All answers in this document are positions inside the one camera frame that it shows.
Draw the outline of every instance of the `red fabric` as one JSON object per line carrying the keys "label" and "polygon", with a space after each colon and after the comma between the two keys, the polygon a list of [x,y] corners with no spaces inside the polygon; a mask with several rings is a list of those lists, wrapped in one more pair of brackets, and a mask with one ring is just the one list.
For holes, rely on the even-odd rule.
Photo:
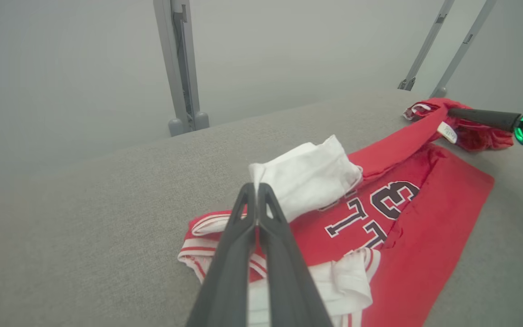
{"label": "red fabric", "polygon": [[[415,113],[417,117],[426,117],[439,108],[446,108],[447,110],[451,108],[473,109],[457,101],[444,98],[431,98],[417,103],[431,107],[430,111],[418,110]],[[447,117],[445,123],[456,131],[457,145],[470,152],[485,149],[505,149],[514,145],[513,135],[510,132],[453,117]],[[434,138],[440,138],[440,134],[437,133]]]}
{"label": "red fabric", "polygon": [[[491,176],[430,144],[440,122],[450,119],[447,111],[438,106],[415,124],[350,154],[350,161],[363,168],[364,181],[332,206],[290,224],[309,266],[338,261],[360,247],[380,251],[370,282],[374,302],[363,311],[364,327],[423,325],[493,186]],[[191,222],[186,243],[197,238],[191,228],[204,219]],[[332,226],[343,228],[333,235]],[[377,241],[376,226],[384,242]],[[256,254],[263,257],[261,251]],[[251,275],[260,278],[253,270]]]}

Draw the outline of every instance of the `white label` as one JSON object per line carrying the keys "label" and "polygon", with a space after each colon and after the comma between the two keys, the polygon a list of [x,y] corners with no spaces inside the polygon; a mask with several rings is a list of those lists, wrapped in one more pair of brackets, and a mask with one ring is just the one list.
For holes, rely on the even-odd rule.
{"label": "white label", "polygon": [[447,139],[447,141],[450,141],[454,144],[457,142],[457,134],[455,133],[453,128],[451,128],[451,126],[449,126],[448,124],[445,124],[445,122],[441,122],[441,124],[439,124],[437,132],[443,135],[445,139]]}

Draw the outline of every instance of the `red jersey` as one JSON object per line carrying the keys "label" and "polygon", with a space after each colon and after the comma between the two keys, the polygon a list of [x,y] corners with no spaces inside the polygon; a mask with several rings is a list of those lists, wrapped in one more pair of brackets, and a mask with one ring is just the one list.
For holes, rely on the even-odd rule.
{"label": "red jersey", "polygon": [[[491,176],[430,144],[446,115],[447,108],[439,108],[350,154],[349,160],[363,168],[361,184],[290,224],[308,266],[338,261],[362,247],[380,252],[370,279],[373,303],[363,311],[362,326],[423,325],[492,189]],[[199,235],[198,227],[226,219],[230,212],[210,213],[189,224],[179,256],[200,279],[209,262],[199,256],[212,255],[220,233]],[[260,249],[250,267],[252,280],[265,277]]]}

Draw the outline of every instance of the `gray carpet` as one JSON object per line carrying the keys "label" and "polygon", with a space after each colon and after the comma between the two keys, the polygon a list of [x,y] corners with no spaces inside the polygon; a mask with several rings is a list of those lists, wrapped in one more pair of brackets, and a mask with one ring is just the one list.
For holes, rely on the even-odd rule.
{"label": "gray carpet", "polygon": [[[359,93],[14,184],[0,194],[0,326],[182,326],[199,289],[176,260],[187,222],[230,208],[247,164],[331,134],[357,151],[405,126],[417,100]],[[522,149],[457,153],[497,185],[426,326],[523,325]]]}

